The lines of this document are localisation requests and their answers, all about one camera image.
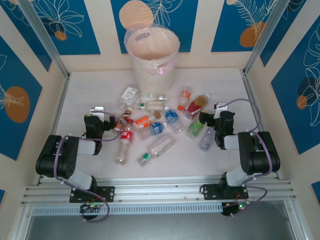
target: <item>small bottle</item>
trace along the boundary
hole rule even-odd
[[[121,165],[125,164],[128,160],[128,150],[134,138],[132,119],[128,120],[128,124],[125,126],[120,137],[120,147],[117,153],[115,161]]]
[[[140,88],[130,84],[118,99],[118,107],[125,111],[128,107],[132,107],[140,96]]]
[[[198,96],[191,102],[184,110],[183,113],[187,119],[194,119],[197,114],[207,105],[209,94]]]
[[[170,124],[171,128],[176,134],[181,133],[185,129],[185,126],[179,119],[179,116],[176,113],[176,111],[170,109],[170,107],[168,106],[164,107],[164,111],[166,122]]]
[[[164,131],[164,129],[168,126],[166,122],[155,122],[151,124],[149,127],[144,127],[140,131],[138,131],[138,135],[141,140],[146,140],[152,135],[158,135]]]
[[[138,131],[143,128],[146,128],[146,127],[150,126],[151,124],[155,123],[156,120],[159,118],[161,118],[161,114],[157,111],[153,114],[149,114],[147,116],[144,116],[133,123],[134,129]]]
[[[111,131],[117,134],[120,130],[122,131],[125,129],[125,126],[127,125],[128,119],[130,118],[130,115],[132,114],[133,109],[131,107],[128,107],[127,110],[118,118],[121,122],[116,122],[114,129]]]
[[[200,133],[201,129],[204,127],[204,124],[202,124],[199,121],[199,118],[197,117],[193,123],[191,123],[191,125],[189,126],[186,134],[188,135],[188,137],[190,137],[191,139],[195,139],[198,134]]]
[[[147,101],[163,101],[166,102],[168,101],[169,96],[168,95],[161,95],[161,94],[156,94],[152,92],[142,92],[140,100],[142,103],[145,103]]]
[[[190,96],[191,96],[191,88],[188,86],[184,86],[181,91],[181,96],[178,101],[178,104],[179,104],[178,110],[179,111],[182,111],[185,108],[185,106],[187,105],[187,103],[190,99]]]
[[[147,113],[154,114],[155,112],[162,113],[164,111],[165,102],[164,101],[139,101],[136,106],[138,110],[144,109]]]
[[[148,152],[138,159],[139,163],[144,166],[150,159],[160,157],[175,142],[175,139],[169,133],[164,134],[163,137],[149,147]]]
[[[216,131],[213,127],[209,127],[203,136],[201,142],[199,143],[199,148],[202,151],[208,151],[211,144],[215,141]]]

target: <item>metal bracket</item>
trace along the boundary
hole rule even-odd
[[[114,195],[115,195],[115,187],[114,186],[98,186],[95,192],[99,196],[103,197],[108,203],[114,202]],[[86,203],[86,202],[95,202],[95,203],[102,203],[102,201],[97,198],[93,200],[93,196],[89,193],[80,191],[80,190],[73,190],[71,189],[70,193],[70,203]]]
[[[242,199],[248,199],[248,190],[242,186],[226,186],[221,191],[220,184],[204,184],[200,187],[200,193],[204,195],[204,200],[235,200],[237,195]]]

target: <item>plastic bottle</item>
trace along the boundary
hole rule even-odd
[[[139,163],[141,166],[144,166],[150,159],[160,157],[173,144],[175,144],[175,142],[175,139],[169,133],[165,133],[163,137],[149,147],[148,152],[138,159]]]
[[[166,122],[170,124],[171,128],[176,134],[181,133],[185,129],[185,126],[179,119],[179,116],[176,113],[176,111],[170,109],[170,107],[168,106],[164,107],[164,111]]]
[[[122,123],[116,122],[114,129],[112,129],[111,131],[117,134],[120,131],[120,129],[121,131],[125,129],[125,126],[127,125],[128,119],[130,118],[132,112],[133,109],[131,107],[128,107],[128,109],[125,110],[125,112],[118,118],[119,121],[121,121]]]
[[[125,111],[128,107],[132,107],[140,96],[140,88],[130,84],[118,99],[118,107]]]
[[[146,128],[146,127],[150,126],[151,124],[155,123],[156,120],[159,118],[161,118],[161,114],[157,111],[153,114],[149,114],[147,116],[144,116],[133,123],[134,129],[138,131],[143,128]]]
[[[146,112],[150,114],[154,114],[155,112],[162,113],[164,111],[165,102],[164,101],[147,101],[143,103],[139,101],[135,107],[138,110],[144,109]]]
[[[195,139],[198,134],[200,133],[201,129],[204,127],[204,124],[202,124],[199,121],[199,118],[197,117],[189,126],[186,134],[188,137],[190,137],[191,139]]]
[[[141,140],[146,140],[152,135],[158,135],[163,132],[163,130],[168,126],[166,122],[155,122],[149,127],[145,127],[138,131],[138,135]]]
[[[178,101],[178,110],[183,111],[185,106],[187,105],[191,96],[191,88],[188,86],[184,86],[181,91],[181,96]]]
[[[115,161],[119,164],[125,164],[128,160],[128,150],[134,138],[132,119],[128,120],[128,124],[125,126],[120,137],[120,147],[117,153]]]
[[[169,96],[168,95],[161,95],[161,94],[156,94],[152,92],[142,92],[140,96],[140,100],[145,103],[147,101],[163,101],[166,102],[168,101]]]
[[[197,114],[207,105],[209,94],[198,96],[191,102],[184,110],[183,113],[187,119],[194,119]]]
[[[199,148],[202,151],[208,151],[211,144],[215,141],[215,135],[216,135],[216,131],[214,130],[214,128],[209,127],[199,143]]]

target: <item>bottle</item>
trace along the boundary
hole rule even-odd
[[[184,110],[183,113],[187,119],[194,119],[197,114],[207,105],[209,94],[198,96],[191,102]]]
[[[120,137],[120,147],[117,153],[115,161],[121,165],[125,164],[128,160],[128,150],[134,138],[132,119],[128,120],[128,124],[125,126]]]
[[[166,102],[168,101],[169,96],[168,95],[161,95],[161,94],[156,94],[152,92],[142,92],[140,100],[142,103],[145,103],[147,101],[163,101]]]
[[[181,133],[185,129],[185,126],[179,119],[179,116],[176,113],[176,111],[170,109],[170,107],[168,106],[164,107],[164,111],[166,122],[170,124],[171,128],[176,134]]]
[[[138,135],[141,140],[146,140],[152,135],[158,135],[163,132],[163,130],[168,126],[166,122],[155,122],[149,127],[144,127],[142,130],[138,131]]]
[[[132,112],[133,112],[133,109],[131,107],[128,107],[128,109],[125,110],[125,112],[118,118],[119,121],[121,122],[117,121],[114,129],[112,129],[111,131],[117,134],[120,130],[121,131],[124,130]]]
[[[132,107],[140,96],[140,88],[130,84],[118,99],[118,107],[125,111],[128,107]]]
[[[161,114],[157,111],[153,114],[149,114],[147,116],[144,116],[133,123],[134,129],[138,131],[143,128],[146,128],[146,127],[150,126],[151,124],[155,123],[156,120],[159,118],[161,118]]]
[[[188,86],[184,86],[181,91],[181,96],[178,101],[178,104],[179,104],[178,110],[179,111],[182,111],[185,108],[185,106],[187,105],[187,103],[190,99],[190,96],[191,96],[191,88]]]
[[[144,103],[139,101],[135,107],[138,110],[144,109],[146,112],[150,114],[154,114],[155,112],[162,113],[164,111],[165,102],[164,101],[147,101]]]
[[[201,129],[204,127],[204,124],[202,124],[199,121],[199,118],[197,117],[193,123],[191,123],[191,125],[189,126],[186,134],[189,138],[191,139],[195,139],[198,134],[200,133]]]
[[[199,148],[202,151],[208,151],[211,144],[215,141],[215,135],[216,135],[216,131],[214,130],[214,128],[209,127],[199,143]]]
[[[149,147],[148,152],[138,159],[139,163],[144,166],[150,159],[160,157],[175,142],[175,139],[169,133],[164,134],[163,137]]]

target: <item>trash bin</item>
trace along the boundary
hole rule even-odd
[[[129,28],[124,45],[130,55],[133,76],[142,92],[166,94],[174,83],[180,42],[160,24],[141,23]]]

